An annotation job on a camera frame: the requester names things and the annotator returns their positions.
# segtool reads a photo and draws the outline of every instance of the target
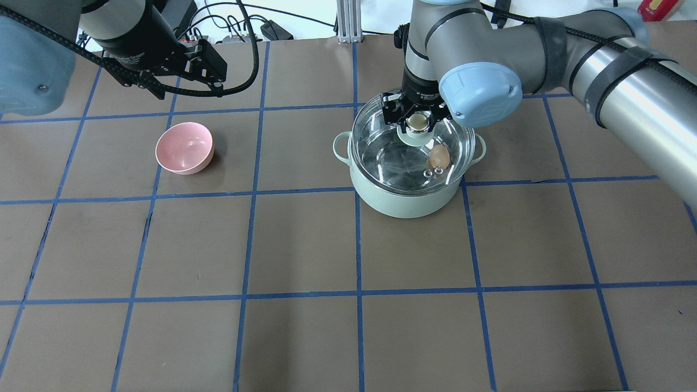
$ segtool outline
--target tiled surface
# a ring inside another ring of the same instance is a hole
[[[692,391],[697,385],[697,288],[605,291],[622,364],[637,391]]]
[[[27,306],[0,391],[108,391],[127,307]]]
[[[355,297],[247,303],[241,391],[357,391]]]
[[[239,301],[138,303],[118,391],[229,391]]]
[[[695,69],[694,26],[650,28]],[[239,83],[251,48],[220,50]],[[260,50],[239,96],[90,71],[50,121],[0,120],[1,392],[697,389],[697,221],[578,103],[526,98],[444,209],[397,220],[330,150],[399,86],[392,37]],[[184,121],[213,163],[158,171]]]

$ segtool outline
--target power adapter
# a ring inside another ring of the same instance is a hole
[[[286,31],[286,29],[272,20],[267,20],[266,23],[261,25],[261,33],[271,41],[293,39],[293,34],[289,33]]]

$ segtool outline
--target red object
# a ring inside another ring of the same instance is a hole
[[[643,0],[639,13],[644,22],[656,22],[670,18],[685,0]]]

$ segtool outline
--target pink bowl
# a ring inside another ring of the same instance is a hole
[[[155,158],[172,173],[200,172],[213,159],[213,136],[199,123],[175,125],[160,136]]]

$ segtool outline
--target white pot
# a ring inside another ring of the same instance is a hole
[[[350,167],[351,182],[360,198],[385,215],[395,218],[419,218],[443,208],[457,192],[459,178],[441,190],[421,196],[396,195],[379,188],[359,171],[357,165],[353,164],[351,154],[348,157],[339,154],[337,145],[341,139],[348,139],[348,151],[351,150],[351,131],[342,132],[334,138],[334,155]]]

